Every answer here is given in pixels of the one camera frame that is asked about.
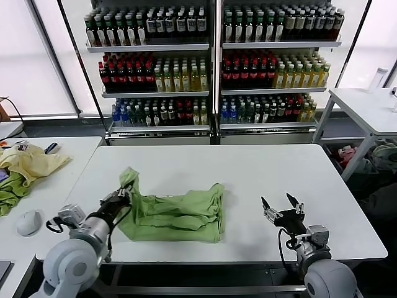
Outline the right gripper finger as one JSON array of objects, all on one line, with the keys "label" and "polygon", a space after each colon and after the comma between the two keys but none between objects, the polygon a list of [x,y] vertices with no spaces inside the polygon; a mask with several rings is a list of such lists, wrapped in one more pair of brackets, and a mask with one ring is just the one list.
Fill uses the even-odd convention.
[{"label": "right gripper finger", "polygon": [[269,203],[261,196],[262,207],[264,209],[264,216],[267,218],[281,218],[282,214],[275,209],[271,208]]},{"label": "right gripper finger", "polygon": [[304,214],[304,203],[299,203],[296,197],[289,193],[286,193],[288,201],[291,203],[292,207],[295,209],[297,214]]}]

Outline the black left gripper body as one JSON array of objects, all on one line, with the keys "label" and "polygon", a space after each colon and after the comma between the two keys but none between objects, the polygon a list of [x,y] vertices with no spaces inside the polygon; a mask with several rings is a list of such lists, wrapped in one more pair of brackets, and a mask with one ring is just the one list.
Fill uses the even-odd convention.
[{"label": "black left gripper body", "polygon": [[114,221],[119,212],[130,205],[130,200],[125,196],[110,196],[100,201],[98,214],[105,221]]}]

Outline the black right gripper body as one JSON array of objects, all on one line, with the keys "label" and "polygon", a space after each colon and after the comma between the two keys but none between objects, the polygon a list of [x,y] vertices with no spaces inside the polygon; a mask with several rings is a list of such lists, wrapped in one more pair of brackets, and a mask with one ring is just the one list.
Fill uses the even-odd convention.
[{"label": "black right gripper body", "polygon": [[297,213],[295,209],[283,210],[279,213],[281,216],[274,219],[276,227],[282,227],[287,232],[306,232],[303,224],[305,214]]}]

